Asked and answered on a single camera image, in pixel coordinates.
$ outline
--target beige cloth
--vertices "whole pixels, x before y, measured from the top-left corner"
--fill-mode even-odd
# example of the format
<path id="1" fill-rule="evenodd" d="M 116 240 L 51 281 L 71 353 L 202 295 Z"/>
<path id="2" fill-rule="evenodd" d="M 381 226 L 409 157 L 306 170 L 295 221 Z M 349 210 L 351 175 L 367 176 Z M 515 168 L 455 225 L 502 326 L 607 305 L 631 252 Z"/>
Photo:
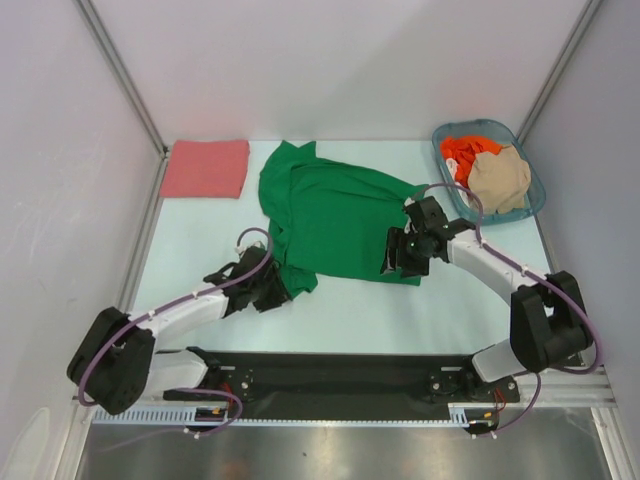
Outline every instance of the beige cloth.
<path id="1" fill-rule="evenodd" d="M 478 153 L 469 174 L 469 189 L 480 197 L 486 214 L 524 208 L 530 184 L 529 164 L 513 145 L 503 147 L 498 155 Z"/>

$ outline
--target metal frame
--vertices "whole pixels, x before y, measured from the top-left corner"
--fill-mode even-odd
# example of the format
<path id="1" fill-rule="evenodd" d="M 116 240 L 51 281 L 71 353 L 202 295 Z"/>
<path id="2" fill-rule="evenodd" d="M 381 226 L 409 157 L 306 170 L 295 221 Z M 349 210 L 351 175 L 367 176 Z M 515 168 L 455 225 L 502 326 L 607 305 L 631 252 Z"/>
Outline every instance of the metal frame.
<path id="1" fill-rule="evenodd" d="M 153 142 L 156 150 L 162 157 L 162 161 L 159 164 L 158 172 L 156 174 L 156 180 L 152 189 L 146 214 L 143 218 L 140 226 L 140 233 L 136 241 L 134 252 L 131 259 L 130 268 L 127 272 L 125 281 L 119 295 L 118 304 L 125 311 L 128 310 L 135 298 L 135 293 L 138 288 L 138 284 L 141 278 L 144 261 L 149 251 L 151 240 L 153 237 L 153 230 L 157 218 L 160 213 L 161 200 L 158 196 L 159 187 L 164 178 L 164 173 L 167 167 L 168 151 L 162 138 L 155 127 L 155 124 L 142 101 L 142 97 L 139 94 L 135 84 L 126 69 L 121 56 L 115 48 L 113 41 L 111 40 L 104 23 L 99 17 L 95 6 L 91 0 L 73 0 L 77 5 L 80 14 L 86 21 L 87 27 L 96 40 L 97 46 L 110 69 L 115 75 L 118 83 L 123 89 L 124 95 L 127 97 L 132 108 L 134 109 L 136 116 L 144 126 L 144 129 Z M 557 85 L 562 74 L 566 70 L 571 58 L 573 57 L 577 47 L 581 43 L 582 39 L 589 26 L 592 24 L 596 14 L 598 13 L 603 0 L 588 0 L 583 8 L 580 17 L 578 18 L 572 32 L 569 35 L 562 51 L 555 62 L 551 72 L 549 73 L 544 86 L 542 87 L 538 97 L 536 98 L 531 110 L 527 114 L 522 128 L 518 133 L 518 139 L 523 141 L 532 126 L 535 124 L 540 112 L 549 100 L 555 86 Z M 544 233 L 539 226 L 541 238 L 545 245 L 545 251 L 548 254 L 548 259 L 552 267 L 555 266 L 555 257 L 552 255 L 552 250 L 549 248 L 548 242 L 545 240 Z M 592 375 L 586 375 L 581 377 L 571 377 L 568 382 L 566 374 L 559 372 L 547 372 L 543 376 L 543 387 L 541 396 L 536 403 L 538 408 L 559 408 L 559 407 L 592 407 L 592 413 L 596 422 L 600 441 L 602 443 L 607 462 L 609 464 L 612 476 L 614 479 L 632 479 L 640 478 L 638 474 L 637 466 L 628 452 L 628 441 L 626 440 L 621 428 L 619 413 L 615 407 L 615 400 L 613 393 L 609 386 L 609 381 L 606 376 L 606 372 L 603 368 L 599 369 Z M 525 376 L 518 380 L 519 390 L 521 392 L 522 401 L 519 404 L 510 405 L 511 408 L 522 408 L 530 400 L 533 391 L 535 389 L 535 377 Z M 142 412 L 151 411 L 154 409 L 167 408 L 169 402 L 157 401 L 146 404 L 141 404 L 139 409 Z M 472 404 L 474 407 L 483 407 L 483 404 Z M 452 423 L 460 426 L 461 417 L 456 413 L 465 407 L 469 407 L 470 404 L 450 404 L 450 412 L 452 412 Z M 91 419 L 96 413 L 95 409 L 84 409 L 79 405 L 75 405 L 75 411 L 69 435 L 67 437 L 64 450 L 62 452 L 60 462 L 55 474 L 55 479 L 68 479 L 74 478 L 78 470 L 84 443 L 88 435 Z M 178 407 L 172 407 L 173 409 L 193 409 L 193 403 L 184 402 Z M 136 421 L 140 423 L 140 418 L 136 417 Z M 302 422 L 302 424 L 311 424 L 326 426 L 328 424 L 344 425 L 345 422 Z M 371 426 L 380 424 L 372 422 L 351 422 L 354 426 Z M 282 426 L 290 425 L 297 426 L 300 422 L 260 422 L 255 420 L 239 421 L 238 425 L 264 425 L 264 426 Z M 397 426 L 398 423 L 389 422 L 388 426 Z M 412 426 L 437 426 L 431 422 L 412 422 Z"/>

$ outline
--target green cloth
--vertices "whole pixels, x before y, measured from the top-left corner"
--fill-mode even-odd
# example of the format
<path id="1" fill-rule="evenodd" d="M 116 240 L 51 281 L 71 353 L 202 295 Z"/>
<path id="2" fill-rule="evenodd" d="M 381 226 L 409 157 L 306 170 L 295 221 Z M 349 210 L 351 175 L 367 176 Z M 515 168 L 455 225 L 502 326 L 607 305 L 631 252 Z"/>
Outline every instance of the green cloth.
<path id="1" fill-rule="evenodd" d="M 404 227 L 413 186 L 369 168 L 316 156 L 316 143 L 287 142 L 260 173 L 260 205 L 271 222 L 273 256 L 292 297 L 311 292 L 316 273 L 419 285 L 400 272 L 380 274 L 389 227 Z"/>

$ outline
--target orange cloth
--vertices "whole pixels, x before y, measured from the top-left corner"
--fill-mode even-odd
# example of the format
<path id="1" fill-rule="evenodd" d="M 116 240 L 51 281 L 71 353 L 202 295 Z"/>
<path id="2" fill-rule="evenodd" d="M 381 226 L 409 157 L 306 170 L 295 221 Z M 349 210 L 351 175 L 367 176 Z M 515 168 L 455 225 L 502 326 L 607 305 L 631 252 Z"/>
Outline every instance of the orange cloth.
<path id="1" fill-rule="evenodd" d="M 490 152 L 498 155 L 500 150 L 502 150 L 502 146 L 480 135 L 467 135 L 460 138 L 447 137 L 440 144 L 442 157 L 445 160 L 453 158 L 458 162 L 455 180 L 466 188 L 469 188 L 469 174 L 471 173 L 473 162 L 476 161 L 476 154 Z"/>

